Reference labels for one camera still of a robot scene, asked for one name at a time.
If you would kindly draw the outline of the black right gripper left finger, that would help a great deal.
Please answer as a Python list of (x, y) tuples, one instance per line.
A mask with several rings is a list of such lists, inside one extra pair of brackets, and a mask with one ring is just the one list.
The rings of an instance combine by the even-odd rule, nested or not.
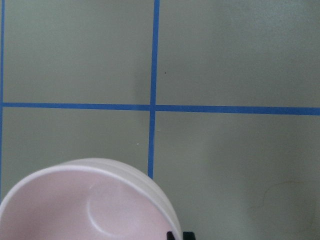
[(174, 236), (174, 234), (173, 234), (172, 231), (168, 231), (168, 232), (166, 233), (166, 239), (167, 239), (167, 240), (176, 240), (176, 239), (175, 239), (175, 236)]

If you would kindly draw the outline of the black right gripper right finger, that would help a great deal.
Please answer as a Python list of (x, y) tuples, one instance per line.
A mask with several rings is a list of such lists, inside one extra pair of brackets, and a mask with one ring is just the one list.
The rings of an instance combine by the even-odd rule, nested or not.
[(182, 236), (183, 240), (196, 240), (195, 233), (192, 231), (184, 231)]

